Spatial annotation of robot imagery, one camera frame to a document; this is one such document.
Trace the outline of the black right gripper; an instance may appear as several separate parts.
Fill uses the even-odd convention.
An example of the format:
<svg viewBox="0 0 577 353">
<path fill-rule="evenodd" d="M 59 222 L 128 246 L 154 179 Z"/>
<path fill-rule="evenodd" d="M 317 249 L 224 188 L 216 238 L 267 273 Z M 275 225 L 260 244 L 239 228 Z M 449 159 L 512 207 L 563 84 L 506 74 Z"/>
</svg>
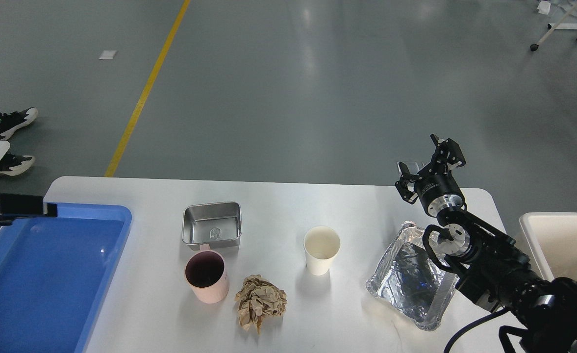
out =
<svg viewBox="0 0 577 353">
<path fill-rule="evenodd" d="M 435 145 L 435 152 L 429 163 L 429 174 L 419 176 L 412 174 L 408 165 L 398 162 L 400 179 L 395 187 L 405 202 L 416 202 L 417 198 L 423 210 L 430 217 L 436 217 L 441 210 L 450 207 L 462 208 L 465 198 L 456 183 L 452 171 L 464 167 L 467 161 L 453 139 L 441 139 L 436 134 L 430 138 Z"/>
</svg>

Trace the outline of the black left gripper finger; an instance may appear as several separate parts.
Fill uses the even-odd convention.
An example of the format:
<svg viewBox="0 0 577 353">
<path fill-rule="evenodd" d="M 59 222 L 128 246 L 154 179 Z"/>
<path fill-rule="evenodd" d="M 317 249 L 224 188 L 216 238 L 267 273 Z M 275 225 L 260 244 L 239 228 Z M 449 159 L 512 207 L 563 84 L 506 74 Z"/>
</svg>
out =
<svg viewBox="0 0 577 353">
<path fill-rule="evenodd" d="M 17 219 L 57 217 L 57 204 L 44 202 L 39 195 L 0 194 L 0 226 Z"/>
</svg>

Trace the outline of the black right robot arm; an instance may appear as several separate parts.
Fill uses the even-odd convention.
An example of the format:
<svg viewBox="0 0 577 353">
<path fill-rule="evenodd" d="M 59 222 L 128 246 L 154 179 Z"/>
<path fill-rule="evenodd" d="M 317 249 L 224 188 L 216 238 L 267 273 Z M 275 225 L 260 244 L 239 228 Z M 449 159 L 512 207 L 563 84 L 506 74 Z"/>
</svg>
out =
<svg viewBox="0 0 577 353">
<path fill-rule="evenodd" d="M 449 353 L 465 333 L 492 319 L 512 313 L 522 327 L 501 326 L 502 349 L 513 353 L 510 336 L 520 338 L 526 353 L 577 353 L 577 280 L 541 278 L 515 240 L 467 210 L 452 176 L 466 163 L 459 144 L 431 135 L 435 152 L 416 174 L 398 163 L 395 187 L 403 201 L 420 201 L 437 224 L 425 228 L 421 241 L 429 259 L 455 274 L 455 288 L 489 314 L 457 331 L 446 344 Z"/>
</svg>

